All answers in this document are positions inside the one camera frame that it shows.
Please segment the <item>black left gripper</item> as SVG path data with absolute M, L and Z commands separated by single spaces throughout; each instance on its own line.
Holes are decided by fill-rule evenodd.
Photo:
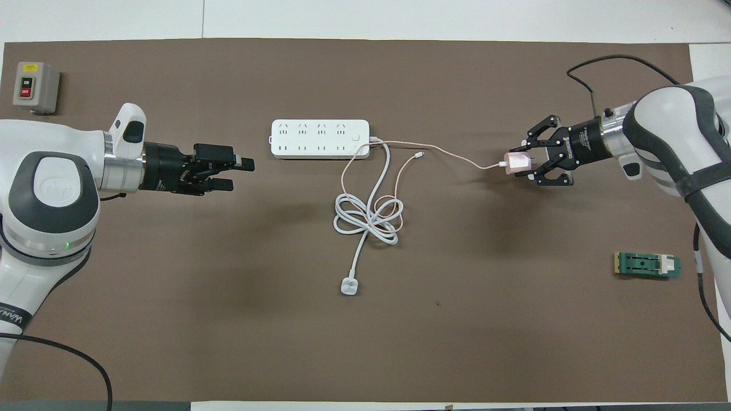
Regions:
M 183 154 L 177 146 L 154 142 L 145 142 L 143 150 L 144 175 L 140 183 L 141 190 L 196 195 L 181 177 L 192 161 L 191 154 Z M 254 160 L 236 154 L 231 146 L 194 144 L 193 159 L 194 164 L 204 171 L 253 172 L 255 170 Z M 201 194 L 233 190 L 234 184 L 231 179 L 217 179 L 209 176 L 198 179 L 198 191 Z

